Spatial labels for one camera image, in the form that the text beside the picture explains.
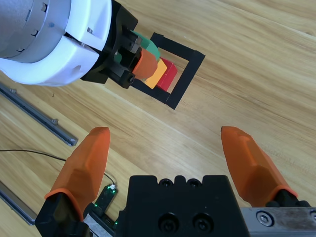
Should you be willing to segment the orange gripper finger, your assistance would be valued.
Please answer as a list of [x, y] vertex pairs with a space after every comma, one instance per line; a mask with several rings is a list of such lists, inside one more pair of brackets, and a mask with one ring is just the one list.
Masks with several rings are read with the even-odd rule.
[[96, 127], [67, 158], [35, 220], [43, 237], [91, 237], [83, 221], [98, 195], [110, 145], [107, 127]]
[[237, 127], [223, 126], [221, 140], [239, 196], [252, 207], [309, 207], [290, 188], [271, 158]]
[[146, 49], [141, 50], [141, 57], [134, 68], [136, 79], [150, 78], [158, 67], [156, 57]]

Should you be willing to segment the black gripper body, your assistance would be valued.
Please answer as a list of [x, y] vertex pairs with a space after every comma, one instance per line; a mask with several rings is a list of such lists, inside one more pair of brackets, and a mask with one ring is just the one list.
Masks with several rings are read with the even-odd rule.
[[141, 58], [141, 38], [133, 30], [138, 20], [120, 3], [113, 0], [111, 26], [99, 58], [81, 79], [105, 84], [113, 80], [123, 88], [129, 88], [135, 80], [134, 68]]

